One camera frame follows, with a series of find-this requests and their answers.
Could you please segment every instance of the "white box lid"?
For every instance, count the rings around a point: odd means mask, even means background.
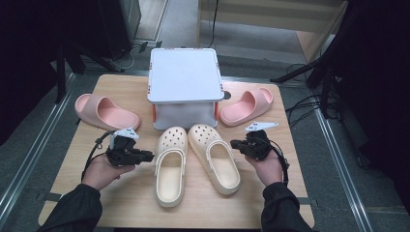
[[[151,51],[149,102],[219,102],[223,95],[217,53],[212,48]]]

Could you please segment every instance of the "beige clog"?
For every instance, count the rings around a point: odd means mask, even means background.
[[[187,133],[173,127],[160,137],[156,149],[156,197],[163,207],[177,206],[184,196]]]
[[[190,128],[188,139],[214,188],[223,195],[237,191],[241,177],[230,146],[217,130],[209,125],[196,124]]]

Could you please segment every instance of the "gray floor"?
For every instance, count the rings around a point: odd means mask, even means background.
[[[194,46],[196,14],[195,1],[170,0],[161,30],[153,39],[162,41],[162,47]],[[208,46],[211,34],[209,22],[201,23],[201,46],[205,47]],[[298,67],[294,64],[305,62],[295,32],[292,31],[217,23],[216,33],[212,47],[219,55],[220,71],[224,79],[269,83],[269,78],[280,77]],[[146,73],[149,50],[150,48],[141,53],[135,52],[134,65],[126,69],[125,74]],[[36,165],[10,213],[6,214],[7,220],[0,227],[1,231],[34,231],[38,227],[37,219],[44,204],[39,199],[39,193],[51,188],[76,130],[77,117],[73,112],[73,103],[79,95],[92,92],[98,77],[106,73],[89,59],[85,61],[87,71],[84,75],[76,74],[71,78],[73,87],[67,96],[67,106],[63,107],[59,121],[51,126],[52,134],[44,142],[44,147],[37,151],[39,158],[35,160]],[[132,63],[132,59],[125,57],[115,62],[126,67]],[[302,82],[295,80],[280,85],[279,88],[285,108],[311,94]],[[55,96],[56,90],[53,89],[1,146],[2,192],[13,181],[24,159],[33,154],[30,148],[36,143],[37,135],[41,134],[48,115],[53,112]],[[309,110],[310,108],[296,110],[292,114],[292,120]],[[320,119],[320,114],[312,113],[291,130],[307,193],[314,202],[312,210],[315,229],[410,231],[409,216],[404,211],[392,182],[378,170],[363,169],[358,165],[356,150],[340,121]],[[357,203],[363,204],[364,214],[353,207],[361,206]]]

